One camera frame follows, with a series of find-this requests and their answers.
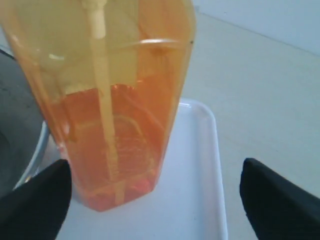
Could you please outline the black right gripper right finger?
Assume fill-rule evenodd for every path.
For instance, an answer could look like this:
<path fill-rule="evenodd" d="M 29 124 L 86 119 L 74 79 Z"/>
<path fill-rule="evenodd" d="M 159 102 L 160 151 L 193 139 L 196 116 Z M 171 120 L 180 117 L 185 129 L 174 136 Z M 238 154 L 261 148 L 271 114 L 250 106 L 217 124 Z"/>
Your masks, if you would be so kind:
<path fill-rule="evenodd" d="M 318 240 L 320 199 L 255 158 L 246 158 L 239 194 L 259 240 Z"/>

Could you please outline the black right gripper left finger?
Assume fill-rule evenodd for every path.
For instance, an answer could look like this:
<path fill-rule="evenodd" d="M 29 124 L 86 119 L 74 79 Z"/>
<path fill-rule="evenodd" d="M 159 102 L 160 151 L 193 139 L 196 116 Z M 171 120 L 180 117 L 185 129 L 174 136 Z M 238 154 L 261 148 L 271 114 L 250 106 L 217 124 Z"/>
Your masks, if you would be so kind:
<path fill-rule="evenodd" d="M 72 178 L 59 159 L 0 200 L 2 240 L 54 240 L 69 210 Z"/>

